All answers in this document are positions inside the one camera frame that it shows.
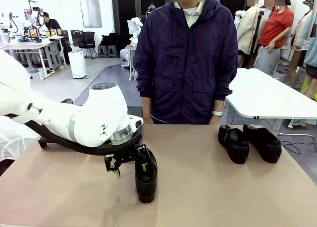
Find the red shirt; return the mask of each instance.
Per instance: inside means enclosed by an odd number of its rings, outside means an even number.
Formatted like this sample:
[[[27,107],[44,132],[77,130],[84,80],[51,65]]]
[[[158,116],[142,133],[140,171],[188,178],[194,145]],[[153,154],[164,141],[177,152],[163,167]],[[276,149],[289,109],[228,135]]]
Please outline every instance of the red shirt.
[[[290,8],[286,8],[282,13],[277,14],[275,9],[262,30],[259,44],[267,46],[269,43],[286,28],[291,27],[294,21],[294,12]],[[275,47],[282,47],[285,42],[285,36],[275,42]]]

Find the plastic bag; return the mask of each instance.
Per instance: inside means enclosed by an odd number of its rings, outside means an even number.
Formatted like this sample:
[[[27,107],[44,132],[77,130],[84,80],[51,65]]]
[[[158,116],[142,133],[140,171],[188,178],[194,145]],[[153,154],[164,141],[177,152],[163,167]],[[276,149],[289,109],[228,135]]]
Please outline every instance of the plastic bag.
[[[0,116],[0,161],[17,159],[40,135],[24,124]]]

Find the stool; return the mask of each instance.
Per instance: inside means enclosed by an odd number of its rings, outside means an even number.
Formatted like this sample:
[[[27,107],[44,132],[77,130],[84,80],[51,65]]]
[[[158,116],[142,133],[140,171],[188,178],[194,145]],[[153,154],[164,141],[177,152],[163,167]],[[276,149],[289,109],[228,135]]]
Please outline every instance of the stool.
[[[108,45],[108,57],[118,57],[115,45]]]
[[[107,58],[106,46],[98,46],[98,57]]]

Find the hand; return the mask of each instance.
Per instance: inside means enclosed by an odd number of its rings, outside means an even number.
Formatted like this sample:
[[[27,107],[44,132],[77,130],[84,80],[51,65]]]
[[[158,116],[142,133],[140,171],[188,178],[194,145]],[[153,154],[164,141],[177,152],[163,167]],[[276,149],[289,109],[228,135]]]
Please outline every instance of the hand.
[[[220,117],[217,115],[213,115],[209,124],[220,124]]]
[[[275,41],[271,41],[271,43],[269,43],[269,45],[267,46],[267,52],[270,54],[273,52],[275,47]]]
[[[154,124],[151,117],[143,117],[143,124]]]

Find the black shoe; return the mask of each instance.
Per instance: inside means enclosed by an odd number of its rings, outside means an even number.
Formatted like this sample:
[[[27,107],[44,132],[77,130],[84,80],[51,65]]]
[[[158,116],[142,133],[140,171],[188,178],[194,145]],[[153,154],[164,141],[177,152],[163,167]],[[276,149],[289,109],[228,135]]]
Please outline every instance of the black shoe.
[[[219,143],[227,150],[229,158],[236,164],[244,164],[249,155],[249,143],[243,132],[228,125],[222,125],[218,133]]]
[[[277,163],[282,153],[281,141],[266,128],[255,128],[251,124],[243,126],[247,140],[257,149],[262,159],[270,164]]]
[[[150,203],[155,199],[158,178],[157,161],[151,150],[147,149],[147,151],[151,160],[146,165],[142,165],[141,162],[135,162],[134,165],[135,186],[142,203]]]

